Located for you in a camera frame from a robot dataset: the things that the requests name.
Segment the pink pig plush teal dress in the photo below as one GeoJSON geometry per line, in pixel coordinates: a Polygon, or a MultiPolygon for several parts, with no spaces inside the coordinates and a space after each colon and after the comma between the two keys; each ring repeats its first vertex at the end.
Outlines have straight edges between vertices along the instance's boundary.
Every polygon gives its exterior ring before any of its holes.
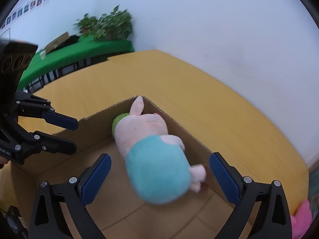
{"type": "Polygon", "coordinates": [[[143,110],[144,99],[138,96],[130,111],[112,123],[112,136],[136,194],[146,203],[163,205],[188,191],[200,192],[205,167],[190,165],[182,139],[169,134],[162,116],[143,110]]]}

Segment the pink bear plush toy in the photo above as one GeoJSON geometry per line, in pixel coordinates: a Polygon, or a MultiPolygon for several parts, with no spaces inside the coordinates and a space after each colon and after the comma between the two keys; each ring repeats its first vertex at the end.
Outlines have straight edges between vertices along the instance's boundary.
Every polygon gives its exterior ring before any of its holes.
{"type": "Polygon", "coordinates": [[[292,227],[292,239],[300,239],[309,229],[312,223],[312,213],[310,210],[310,202],[304,200],[296,213],[290,216],[292,227]]]}

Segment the brown cardboard box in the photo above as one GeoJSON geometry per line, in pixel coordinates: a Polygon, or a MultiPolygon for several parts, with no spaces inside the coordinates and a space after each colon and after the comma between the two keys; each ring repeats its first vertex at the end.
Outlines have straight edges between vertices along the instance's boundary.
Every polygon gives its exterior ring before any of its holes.
{"type": "Polygon", "coordinates": [[[227,202],[215,179],[200,193],[187,192],[167,205],[150,205],[132,188],[111,134],[111,124],[128,112],[133,99],[121,101],[80,121],[76,131],[64,130],[58,136],[72,140],[73,155],[41,152],[23,165],[10,164],[16,205],[26,223],[36,192],[42,181],[64,183],[79,176],[98,157],[109,154],[111,170],[87,211],[107,238],[214,238],[230,216],[234,206],[227,202]]]}

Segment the green cloth covered table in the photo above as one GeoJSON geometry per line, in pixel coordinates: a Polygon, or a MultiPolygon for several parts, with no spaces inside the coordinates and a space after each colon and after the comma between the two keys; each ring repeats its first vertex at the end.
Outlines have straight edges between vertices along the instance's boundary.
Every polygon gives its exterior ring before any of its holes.
{"type": "Polygon", "coordinates": [[[44,59],[37,52],[28,68],[23,72],[18,89],[25,88],[36,78],[44,74],[71,65],[82,59],[122,52],[134,52],[131,41],[121,39],[94,40],[91,36],[86,38],[81,36],[75,44],[50,52],[46,54],[44,59]]]}

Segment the flat cardboard on green table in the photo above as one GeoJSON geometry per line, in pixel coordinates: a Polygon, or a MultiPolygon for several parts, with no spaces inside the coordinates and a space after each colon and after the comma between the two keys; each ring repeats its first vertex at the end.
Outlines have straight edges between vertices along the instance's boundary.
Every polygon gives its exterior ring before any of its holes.
{"type": "Polygon", "coordinates": [[[46,45],[45,52],[46,54],[50,53],[52,50],[56,49],[59,45],[64,43],[66,40],[69,39],[69,33],[65,32],[59,37],[55,38],[53,41],[51,41],[48,45],[46,45]]]}

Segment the small potted green plant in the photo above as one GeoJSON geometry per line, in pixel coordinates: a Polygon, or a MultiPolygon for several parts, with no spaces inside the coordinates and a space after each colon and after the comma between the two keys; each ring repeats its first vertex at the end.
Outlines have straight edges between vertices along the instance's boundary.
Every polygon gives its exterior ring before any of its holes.
{"type": "Polygon", "coordinates": [[[97,23],[97,17],[96,16],[89,16],[88,13],[86,13],[83,18],[77,19],[76,23],[73,24],[73,26],[76,26],[79,30],[79,32],[84,36],[87,37],[91,34],[91,30],[94,28],[94,26],[97,23]]]}

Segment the large potted green plant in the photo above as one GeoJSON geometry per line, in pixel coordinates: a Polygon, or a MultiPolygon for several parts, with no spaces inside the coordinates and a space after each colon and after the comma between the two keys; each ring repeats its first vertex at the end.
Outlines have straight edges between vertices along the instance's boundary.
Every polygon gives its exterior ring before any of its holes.
{"type": "Polygon", "coordinates": [[[95,40],[127,40],[132,33],[132,15],[115,6],[109,14],[103,14],[92,29],[95,40]]]}

